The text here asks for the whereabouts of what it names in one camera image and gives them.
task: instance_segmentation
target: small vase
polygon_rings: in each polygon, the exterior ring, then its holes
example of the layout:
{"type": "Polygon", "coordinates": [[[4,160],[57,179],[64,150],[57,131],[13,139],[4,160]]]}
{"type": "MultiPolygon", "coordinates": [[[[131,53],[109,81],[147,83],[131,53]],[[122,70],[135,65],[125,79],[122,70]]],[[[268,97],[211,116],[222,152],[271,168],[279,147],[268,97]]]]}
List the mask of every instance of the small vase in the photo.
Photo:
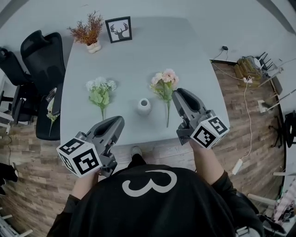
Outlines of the small vase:
{"type": "Polygon", "coordinates": [[[148,99],[143,98],[139,101],[137,106],[137,112],[139,115],[146,117],[150,114],[151,110],[152,107],[148,99]]]}
{"type": "Polygon", "coordinates": [[[86,47],[88,49],[88,52],[91,53],[91,54],[99,51],[102,48],[99,41],[97,41],[94,44],[87,45],[86,47]]]}

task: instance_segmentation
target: picture frame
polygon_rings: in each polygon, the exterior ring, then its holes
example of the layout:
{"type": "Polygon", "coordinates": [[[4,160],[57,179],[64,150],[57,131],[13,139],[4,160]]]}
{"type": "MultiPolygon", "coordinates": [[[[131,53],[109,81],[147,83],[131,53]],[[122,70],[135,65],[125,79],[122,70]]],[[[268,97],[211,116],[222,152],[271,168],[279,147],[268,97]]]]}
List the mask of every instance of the picture frame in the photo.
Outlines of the picture frame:
{"type": "Polygon", "coordinates": [[[132,40],[130,17],[106,20],[105,24],[111,43],[132,40]]]}

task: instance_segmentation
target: black shirt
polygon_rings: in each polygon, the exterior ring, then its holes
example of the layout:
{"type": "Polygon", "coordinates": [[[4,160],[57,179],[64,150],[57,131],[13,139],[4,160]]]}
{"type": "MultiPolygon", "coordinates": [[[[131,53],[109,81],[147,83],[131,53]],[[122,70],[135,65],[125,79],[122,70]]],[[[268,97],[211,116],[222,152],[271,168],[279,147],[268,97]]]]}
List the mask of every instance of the black shirt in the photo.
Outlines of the black shirt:
{"type": "Polygon", "coordinates": [[[142,165],[102,180],[82,200],[69,196],[48,236],[231,237],[244,226],[263,235],[226,172],[210,186],[188,169],[142,165]]]}

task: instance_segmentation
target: gray table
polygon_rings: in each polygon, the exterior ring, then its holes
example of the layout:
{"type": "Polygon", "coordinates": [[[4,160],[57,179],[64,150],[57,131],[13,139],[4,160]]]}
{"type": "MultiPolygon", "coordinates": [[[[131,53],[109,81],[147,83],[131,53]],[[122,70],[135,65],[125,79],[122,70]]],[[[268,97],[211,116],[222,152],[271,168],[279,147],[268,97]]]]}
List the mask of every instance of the gray table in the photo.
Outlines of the gray table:
{"type": "Polygon", "coordinates": [[[208,109],[229,125],[220,86],[196,33],[186,19],[131,18],[133,39],[111,44],[107,32],[100,35],[102,49],[89,54],[85,45],[74,43],[67,64],[61,113],[61,143],[77,132],[87,132],[101,121],[100,108],[88,100],[85,83],[103,76],[117,82],[106,118],[121,115],[125,127],[117,145],[176,138],[182,122],[171,103],[166,128],[166,104],[149,88],[155,73],[172,68],[180,78],[178,87],[197,95],[208,109]],[[146,118],[136,112],[142,98],[152,104],[146,118]]]}

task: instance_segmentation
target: wooden floor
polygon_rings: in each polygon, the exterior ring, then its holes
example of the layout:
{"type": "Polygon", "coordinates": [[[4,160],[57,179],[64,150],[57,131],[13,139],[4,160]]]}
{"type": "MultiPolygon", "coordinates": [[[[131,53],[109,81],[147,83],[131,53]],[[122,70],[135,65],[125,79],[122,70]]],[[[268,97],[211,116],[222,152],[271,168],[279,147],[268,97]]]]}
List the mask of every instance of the wooden floor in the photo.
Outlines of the wooden floor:
{"type": "MultiPolygon", "coordinates": [[[[232,66],[218,64],[222,70],[235,76],[232,66]]],[[[239,158],[250,149],[249,117],[244,102],[245,87],[239,81],[223,74],[213,67],[221,90],[230,121],[230,132],[214,147],[214,151],[224,168],[230,173],[239,158]]],[[[252,151],[244,158],[244,164],[237,175],[230,175],[234,187],[247,194],[253,193],[275,199],[278,195],[282,177],[272,176],[275,171],[282,171],[284,165],[283,147],[271,148],[276,133],[269,130],[269,125],[276,125],[275,115],[260,114],[257,100],[273,94],[271,85],[261,88],[248,88],[246,99],[252,120],[252,151]]],[[[8,163],[10,142],[5,130],[0,129],[0,162],[8,163]]],[[[35,137],[35,123],[28,126],[14,126],[10,162],[17,165],[19,181],[9,181],[3,188],[6,197],[0,198],[1,214],[12,214],[11,224],[20,232],[33,229],[30,236],[46,236],[56,214],[64,208],[65,202],[74,185],[76,177],[62,166],[56,147],[59,142],[42,141],[35,137]]],[[[166,164],[194,170],[192,149],[189,144],[181,146],[178,139],[139,145],[148,163],[166,164]]],[[[130,161],[131,145],[112,149],[118,169],[125,168],[130,161]]]]}

